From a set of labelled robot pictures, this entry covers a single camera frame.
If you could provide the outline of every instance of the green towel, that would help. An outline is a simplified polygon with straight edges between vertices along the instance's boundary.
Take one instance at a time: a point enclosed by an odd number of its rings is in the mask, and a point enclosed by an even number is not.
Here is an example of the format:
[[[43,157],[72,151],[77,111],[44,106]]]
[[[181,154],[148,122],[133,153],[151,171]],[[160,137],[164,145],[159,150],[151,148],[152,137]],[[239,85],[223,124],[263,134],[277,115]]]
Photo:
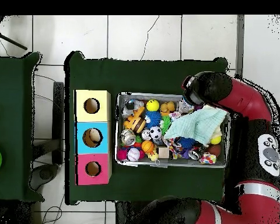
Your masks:
[[[174,120],[164,138],[193,138],[206,145],[226,114],[227,112],[222,109],[204,106],[202,109]]]

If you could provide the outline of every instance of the pink box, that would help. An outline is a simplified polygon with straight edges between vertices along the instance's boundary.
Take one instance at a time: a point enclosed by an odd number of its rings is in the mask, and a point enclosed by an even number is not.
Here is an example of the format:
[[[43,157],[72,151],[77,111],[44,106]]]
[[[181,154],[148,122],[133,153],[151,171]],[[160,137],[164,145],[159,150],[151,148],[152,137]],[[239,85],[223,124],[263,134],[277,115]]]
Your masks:
[[[90,176],[86,172],[86,165],[96,162],[100,167],[97,176]],[[112,172],[112,162],[109,153],[78,155],[78,181],[76,185],[108,184]]]

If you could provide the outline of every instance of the yellow box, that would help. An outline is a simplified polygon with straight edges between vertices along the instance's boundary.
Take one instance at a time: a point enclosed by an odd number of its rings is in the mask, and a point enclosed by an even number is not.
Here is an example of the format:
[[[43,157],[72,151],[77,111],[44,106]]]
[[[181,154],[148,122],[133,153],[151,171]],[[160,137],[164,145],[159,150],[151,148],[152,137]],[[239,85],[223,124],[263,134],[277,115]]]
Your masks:
[[[111,121],[111,94],[106,90],[76,90],[77,122]]]

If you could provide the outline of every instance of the plastic bin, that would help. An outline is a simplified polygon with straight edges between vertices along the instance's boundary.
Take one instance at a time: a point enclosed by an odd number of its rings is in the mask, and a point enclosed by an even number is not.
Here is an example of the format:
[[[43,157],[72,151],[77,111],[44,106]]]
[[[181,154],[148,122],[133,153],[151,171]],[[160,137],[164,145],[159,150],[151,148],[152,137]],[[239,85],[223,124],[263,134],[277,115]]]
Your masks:
[[[217,158],[215,164],[201,164],[197,160],[178,158],[173,159],[159,159],[160,163],[152,162],[147,156],[138,162],[130,161],[120,161],[117,159],[117,152],[121,148],[120,133],[124,129],[124,119],[121,116],[122,102],[124,99],[135,99],[135,100],[150,100],[156,99],[160,105],[164,102],[173,101],[175,104],[182,99],[182,95],[175,94],[147,94],[147,93],[128,93],[121,92],[116,98],[116,129],[115,129],[115,160],[118,164],[128,165],[128,166],[138,166],[138,165],[149,165],[154,167],[168,167],[168,166],[183,166],[183,167],[209,167],[209,168],[223,168],[226,167],[226,160],[229,150],[229,135],[230,135],[230,115],[227,113],[224,121],[221,123],[222,131],[222,141],[221,141],[221,154]]]

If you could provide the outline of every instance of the green table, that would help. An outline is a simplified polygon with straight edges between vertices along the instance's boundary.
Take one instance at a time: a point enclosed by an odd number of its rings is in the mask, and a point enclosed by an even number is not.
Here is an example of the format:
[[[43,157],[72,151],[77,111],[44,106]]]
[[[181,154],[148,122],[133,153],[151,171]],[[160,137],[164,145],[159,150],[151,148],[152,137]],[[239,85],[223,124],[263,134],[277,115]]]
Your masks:
[[[29,186],[32,161],[32,74],[40,54],[0,57],[0,199],[42,201]]]
[[[201,71],[225,72],[224,58],[214,61],[117,61],[86,60],[72,52],[65,61],[65,142],[66,202],[70,201],[149,201],[165,195],[219,201],[222,198],[224,169],[138,166],[113,161],[107,185],[75,185],[74,106],[75,89],[107,90],[112,100],[112,142],[115,136],[116,96],[120,92],[182,94],[182,81]]]

